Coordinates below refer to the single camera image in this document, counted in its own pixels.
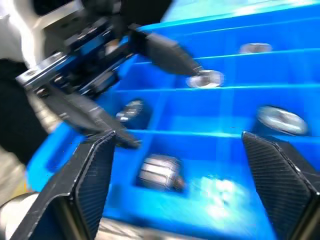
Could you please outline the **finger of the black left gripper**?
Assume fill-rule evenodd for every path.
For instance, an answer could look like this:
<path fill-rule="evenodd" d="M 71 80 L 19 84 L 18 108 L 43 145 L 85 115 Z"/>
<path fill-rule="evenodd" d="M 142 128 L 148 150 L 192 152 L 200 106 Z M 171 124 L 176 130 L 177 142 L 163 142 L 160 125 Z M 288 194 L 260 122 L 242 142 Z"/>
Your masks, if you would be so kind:
<path fill-rule="evenodd" d="M 128 35 L 130 50 L 148 58 L 165 72 L 175 75 L 197 76 L 203 67 L 180 44 L 155 32 L 139 29 L 131 24 Z"/>
<path fill-rule="evenodd" d="M 47 86 L 47 107 L 62 121 L 85 136 L 113 131 L 118 145 L 137 149 L 141 141 L 127 132 L 126 128 L 93 100 L 78 93 L 67 94 L 55 86 Z"/>

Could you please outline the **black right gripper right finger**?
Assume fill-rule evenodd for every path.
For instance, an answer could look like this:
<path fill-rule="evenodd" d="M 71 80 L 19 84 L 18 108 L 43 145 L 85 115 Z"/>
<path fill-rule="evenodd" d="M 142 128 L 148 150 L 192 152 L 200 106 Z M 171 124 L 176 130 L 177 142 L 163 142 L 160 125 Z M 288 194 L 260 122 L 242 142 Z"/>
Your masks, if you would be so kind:
<path fill-rule="evenodd" d="M 277 240 L 320 240 L 320 174 L 287 141 L 245 131 L 242 142 Z"/>

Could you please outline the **upright hollow steel roller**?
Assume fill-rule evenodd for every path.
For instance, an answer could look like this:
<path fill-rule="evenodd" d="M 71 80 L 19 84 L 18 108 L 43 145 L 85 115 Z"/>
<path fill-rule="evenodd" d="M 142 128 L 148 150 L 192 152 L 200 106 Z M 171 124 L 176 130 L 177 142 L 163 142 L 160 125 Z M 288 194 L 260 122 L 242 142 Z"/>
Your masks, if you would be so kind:
<path fill-rule="evenodd" d="M 201 70 L 197 75 L 186 80 L 190 88 L 213 89 L 220 87 L 225 80 L 223 73 L 215 70 Z"/>
<path fill-rule="evenodd" d="M 240 54 L 266 53 L 272 51 L 272 46 L 268 43 L 246 43 L 240 47 Z"/>
<path fill-rule="evenodd" d="M 309 127 L 303 118 L 293 112 L 272 105 L 264 105 L 256 112 L 252 131 L 264 136 L 307 136 Z"/>

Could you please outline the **blue compartment tray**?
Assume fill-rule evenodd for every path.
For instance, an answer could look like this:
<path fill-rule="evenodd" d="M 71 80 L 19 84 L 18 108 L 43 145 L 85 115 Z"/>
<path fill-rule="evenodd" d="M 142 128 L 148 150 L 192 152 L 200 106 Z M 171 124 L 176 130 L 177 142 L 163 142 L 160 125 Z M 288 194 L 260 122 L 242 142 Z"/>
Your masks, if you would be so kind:
<path fill-rule="evenodd" d="M 255 187 L 243 132 L 289 142 L 320 174 L 320 0 L 281 3 L 268 10 L 254 6 L 222 17 L 140 26 L 177 41 L 203 70 L 224 74 L 224 82 L 216 88 L 191 88 L 186 82 L 190 76 L 169 73 L 167 86 L 125 90 L 116 85 L 93 100 L 113 117 L 132 100 L 143 100 L 143 110 L 124 124 L 140 147 L 124 148 L 115 135 L 99 226 L 104 220 L 117 227 L 128 224 L 138 229 L 138 238 L 146 232 L 155 239 L 278 240 Z M 272 51 L 241 54 L 248 43 L 270 44 Z M 299 115 L 309 134 L 253 132 L 262 106 Z M 35 192 L 92 136 L 62 121 L 27 167 Z M 183 192 L 136 185 L 151 154 L 182 161 Z"/>

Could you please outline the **steel roller sideways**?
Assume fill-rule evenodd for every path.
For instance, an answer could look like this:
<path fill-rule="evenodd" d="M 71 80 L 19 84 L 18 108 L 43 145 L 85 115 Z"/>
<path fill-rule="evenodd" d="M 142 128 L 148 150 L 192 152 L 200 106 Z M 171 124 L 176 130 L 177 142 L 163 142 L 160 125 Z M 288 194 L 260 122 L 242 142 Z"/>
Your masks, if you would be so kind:
<path fill-rule="evenodd" d="M 186 188 L 183 163 L 174 156 L 150 154 L 143 160 L 135 184 L 156 191 L 182 193 Z"/>
<path fill-rule="evenodd" d="M 144 108 L 144 101 L 141 99 L 134 99 L 124 106 L 119 111 L 115 118 L 122 124 L 128 124 L 131 122 Z"/>

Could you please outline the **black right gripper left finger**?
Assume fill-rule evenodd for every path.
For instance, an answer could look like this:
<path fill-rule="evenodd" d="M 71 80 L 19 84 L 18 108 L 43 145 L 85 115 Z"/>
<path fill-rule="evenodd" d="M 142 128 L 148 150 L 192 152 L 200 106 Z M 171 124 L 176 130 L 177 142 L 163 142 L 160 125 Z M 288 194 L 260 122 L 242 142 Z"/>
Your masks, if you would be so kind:
<path fill-rule="evenodd" d="M 89 137 L 40 192 L 14 208 L 9 240 L 94 240 L 112 174 L 114 131 Z"/>

